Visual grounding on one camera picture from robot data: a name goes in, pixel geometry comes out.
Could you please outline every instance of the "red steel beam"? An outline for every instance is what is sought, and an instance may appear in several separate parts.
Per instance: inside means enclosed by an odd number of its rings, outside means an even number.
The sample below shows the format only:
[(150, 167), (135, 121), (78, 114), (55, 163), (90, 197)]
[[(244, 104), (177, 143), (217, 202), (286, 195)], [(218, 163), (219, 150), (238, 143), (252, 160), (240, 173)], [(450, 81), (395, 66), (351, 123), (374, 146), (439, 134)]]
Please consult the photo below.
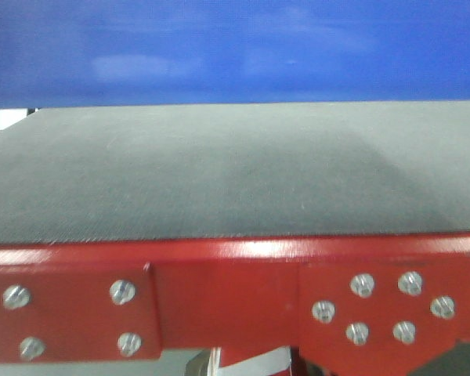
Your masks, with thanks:
[[(421, 295), (398, 290), (406, 271), (423, 276)], [(350, 291), (359, 273), (374, 277), (369, 298)], [(137, 287), (125, 305), (108, 293), (118, 279)], [(12, 284), (31, 291), (29, 305), (3, 307)], [(450, 320), (429, 309), (442, 295), (456, 304)], [(335, 304), (329, 324), (313, 318), (319, 300)], [(402, 320), (417, 328), (412, 345), (392, 335)], [(368, 325), (366, 345), (346, 338), (352, 322)], [(37, 362), (121, 359), (115, 344), (124, 332), (143, 339), (132, 359), (172, 348), (292, 345), (341, 376), (403, 375), (470, 341), (470, 233), (0, 247), (0, 363), (20, 362), (27, 336), (46, 345)]]

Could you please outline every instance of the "white stripe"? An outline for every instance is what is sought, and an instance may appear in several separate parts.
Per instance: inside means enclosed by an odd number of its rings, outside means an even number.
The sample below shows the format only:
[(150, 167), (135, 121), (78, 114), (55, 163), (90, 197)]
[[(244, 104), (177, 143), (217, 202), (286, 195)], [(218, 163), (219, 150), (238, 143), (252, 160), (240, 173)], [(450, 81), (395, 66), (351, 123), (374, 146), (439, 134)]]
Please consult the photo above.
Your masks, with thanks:
[(220, 348), (212, 350), (208, 376), (272, 376), (291, 366), (291, 349), (288, 346), (219, 368), (221, 351)]

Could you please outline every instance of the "gray floor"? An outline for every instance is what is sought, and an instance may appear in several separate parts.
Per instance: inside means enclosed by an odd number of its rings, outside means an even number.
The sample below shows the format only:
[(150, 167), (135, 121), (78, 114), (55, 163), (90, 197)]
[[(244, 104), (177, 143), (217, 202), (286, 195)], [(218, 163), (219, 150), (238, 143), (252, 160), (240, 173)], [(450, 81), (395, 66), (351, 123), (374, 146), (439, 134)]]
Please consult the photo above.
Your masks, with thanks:
[(165, 351), (158, 361), (0, 365), (0, 376), (183, 376), (200, 350)]

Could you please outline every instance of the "bolt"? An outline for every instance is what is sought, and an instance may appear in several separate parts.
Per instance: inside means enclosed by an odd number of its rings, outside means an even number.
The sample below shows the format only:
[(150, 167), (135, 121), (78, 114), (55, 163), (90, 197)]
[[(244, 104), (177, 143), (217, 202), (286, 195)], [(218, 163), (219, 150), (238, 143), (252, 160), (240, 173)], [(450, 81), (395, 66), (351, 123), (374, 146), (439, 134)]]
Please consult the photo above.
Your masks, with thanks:
[(329, 324), (332, 321), (335, 312), (334, 304), (327, 300), (317, 302), (312, 307), (313, 317), (324, 324)]
[(121, 306), (134, 298), (136, 287), (128, 280), (117, 280), (110, 287), (110, 295), (113, 303)]
[(346, 328), (346, 337), (357, 346), (362, 346), (367, 343), (369, 337), (369, 327), (364, 323), (350, 324)]
[(399, 278), (399, 290), (404, 294), (417, 296), (421, 294), (423, 279), (417, 272), (407, 272)]
[(119, 337), (117, 347), (122, 356), (133, 356), (141, 347), (141, 337), (136, 333), (124, 333)]
[(45, 351), (44, 342), (35, 337), (25, 338), (19, 346), (22, 360), (27, 362), (39, 357)]
[(17, 309), (24, 307), (31, 300), (29, 290), (19, 284), (14, 284), (3, 293), (3, 306), (7, 309)]
[(369, 298), (374, 290), (374, 278), (367, 273), (354, 276), (350, 282), (350, 288), (361, 298)]
[(393, 336), (404, 345), (410, 345), (416, 339), (416, 327), (410, 321), (401, 321), (393, 327)]
[(449, 320), (454, 317), (454, 300), (449, 296), (440, 296), (434, 299), (430, 305), (430, 310), (441, 319)]

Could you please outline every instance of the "blue wall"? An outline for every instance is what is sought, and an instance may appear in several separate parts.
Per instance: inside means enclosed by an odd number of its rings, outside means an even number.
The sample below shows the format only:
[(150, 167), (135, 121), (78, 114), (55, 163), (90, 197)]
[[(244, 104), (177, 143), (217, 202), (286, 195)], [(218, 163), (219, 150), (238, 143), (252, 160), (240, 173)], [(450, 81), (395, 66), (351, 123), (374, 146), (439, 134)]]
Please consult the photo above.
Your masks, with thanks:
[(0, 0), (0, 107), (470, 99), (470, 1)]

